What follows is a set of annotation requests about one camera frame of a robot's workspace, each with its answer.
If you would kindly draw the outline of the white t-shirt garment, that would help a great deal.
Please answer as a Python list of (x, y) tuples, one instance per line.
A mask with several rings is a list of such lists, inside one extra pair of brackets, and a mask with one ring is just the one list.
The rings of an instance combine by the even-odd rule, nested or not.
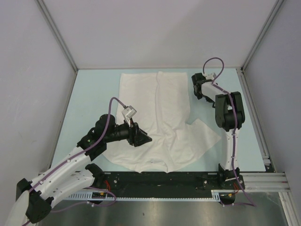
[(133, 147), (109, 143), (104, 156), (129, 170), (179, 170), (203, 156), (220, 136), (200, 119), (188, 124), (190, 100), (186, 73), (122, 74), (119, 99), (136, 110), (133, 120), (151, 141)]

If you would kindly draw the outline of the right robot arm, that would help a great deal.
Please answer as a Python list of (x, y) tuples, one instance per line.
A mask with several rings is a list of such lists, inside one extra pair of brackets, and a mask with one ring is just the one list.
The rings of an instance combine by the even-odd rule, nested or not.
[(214, 118), (222, 132), (222, 156), (218, 164), (217, 184), (222, 189), (244, 189), (238, 166), (238, 135), (245, 122), (245, 111), (240, 92), (229, 92), (215, 81), (215, 74), (196, 73), (192, 77), (197, 99), (213, 104)]

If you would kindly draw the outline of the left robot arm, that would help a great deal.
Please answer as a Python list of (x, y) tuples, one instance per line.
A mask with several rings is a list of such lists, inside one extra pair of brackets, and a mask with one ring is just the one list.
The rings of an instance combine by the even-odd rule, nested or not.
[(78, 190), (101, 187), (104, 172), (92, 161), (106, 151), (108, 143), (121, 140), (139, 147), (152, 138), (132, 119), (118, 125), (114, 116), (104, 114), (58, 164), (32, 180), (21, 179), (16, 185), (16, 199), (26, 205), (21, 208), (20, 224), (40, 222), (61, 200)]

